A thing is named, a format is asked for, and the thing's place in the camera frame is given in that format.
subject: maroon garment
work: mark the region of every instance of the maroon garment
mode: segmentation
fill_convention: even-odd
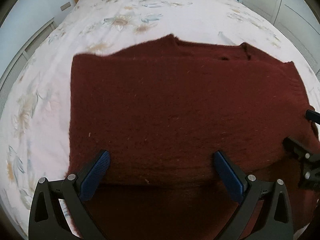
[[[212,170],[212,153],[223,150],[258,179],[284,180],[299,229],[316,198],[297,188],[299,165],[282,140],[320,152],[307,109],[294,64],[246,43],[169,35],[111,56],[76,55],[68,174],[110,152],[102,184],[122,186],[101,186],[86,206],[112,239],[212,239],[235,208]]]

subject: floral pattern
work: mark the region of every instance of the floral pattern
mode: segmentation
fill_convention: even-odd
[[[73,56],[110,55],[169,33],[211,44],[245,41],[294,61],[311,105],[320,111],[315,93],[320,85],[304,57],[274,26],[235,0],[79,0],[20,73],[0,119],[0,197],[25,238],[38,179],[64,179],[68,170]],[[60,204],[70,224],[68,209]]]

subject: wall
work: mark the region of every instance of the wall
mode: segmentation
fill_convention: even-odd
[[[70,2],[63,12],[60,6]],[[0,76],[30,37],[54,18],[59,25],[74,7],[74,0],[18,0],[0,27]]]

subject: bed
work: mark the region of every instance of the bed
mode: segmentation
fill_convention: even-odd
[[[283,62],[293,61],[310,104],[320,111],[320,83],[304,57],[271,23],[236,0],[75,1],[20,73],[0,119],[0,197],[25,238],[38,179],[64,179],[68,170],[75,54],[109,55],[170,33],[192,42],[247,42]]]

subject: bed sheet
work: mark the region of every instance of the bed sheet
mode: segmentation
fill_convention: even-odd
[[[310,104],[320,111],[320,84],[304,57],[271,23],[236,0],[79,0],[28,61],[0,120],[0,197],[26,238],[38,179],[64,179],[68,169],[73,56],[108,55],[170,33],[192,42],[247,42],[293,61]]]

